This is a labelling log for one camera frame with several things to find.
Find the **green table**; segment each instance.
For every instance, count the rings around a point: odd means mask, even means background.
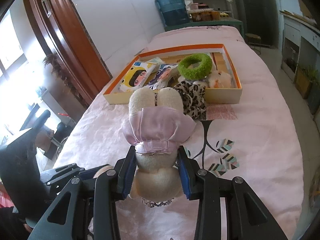
[[[244,38],[243,22],[230,17],[221,17],[221,19],[217,21],[189,22],[181,25],[166,26],[164,27],[164,29],[166,32],[168,32],[168,31],[177,30],[177,29],[186,28],[186,27],[221,26],[221,25],[227,25],[227,26],[233,26],[233,27],[239,26],[241,36]]]

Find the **green fuzzy ring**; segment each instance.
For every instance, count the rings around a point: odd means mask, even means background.
[[[196,68],[189,69],[188,67],[194,63],[201,62]],[[180,74],[189,80],[200,80],[209,75],[212,68],[211,58],[204,53],[192,54],[180,61],[178,70]]]

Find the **tile floor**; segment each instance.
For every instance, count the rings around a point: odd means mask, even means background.
[[[313,175],[320,165],[320,135],[306,101],[302,99],[290,78],[280,67],[281,52],[277,49],[261,48],[260,57],[275,77],[279,90],[287,102],[301,146],[305,196],[302,203],[302,213],[292,238],[292,240],[298,240],[315,215],[309,210],[308,194]]]

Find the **blue water jug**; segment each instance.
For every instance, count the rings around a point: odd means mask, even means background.
[[[156,5],[167,26],[190,22],[184,0],[156,0]]]

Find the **wooden stool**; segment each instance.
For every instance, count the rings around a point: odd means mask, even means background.
[[[249,38],[251,39],[256,39],[259,41],[259,49],[256,49],[256,43],[253,44],[253,50],[256,50],[257,52],[259,52],[258,55],[261,55],[261,37],[259,35],[256,34],[252,34],[252,33],[246,33],[245,36],[248,38],[248,45],[249,45]]]

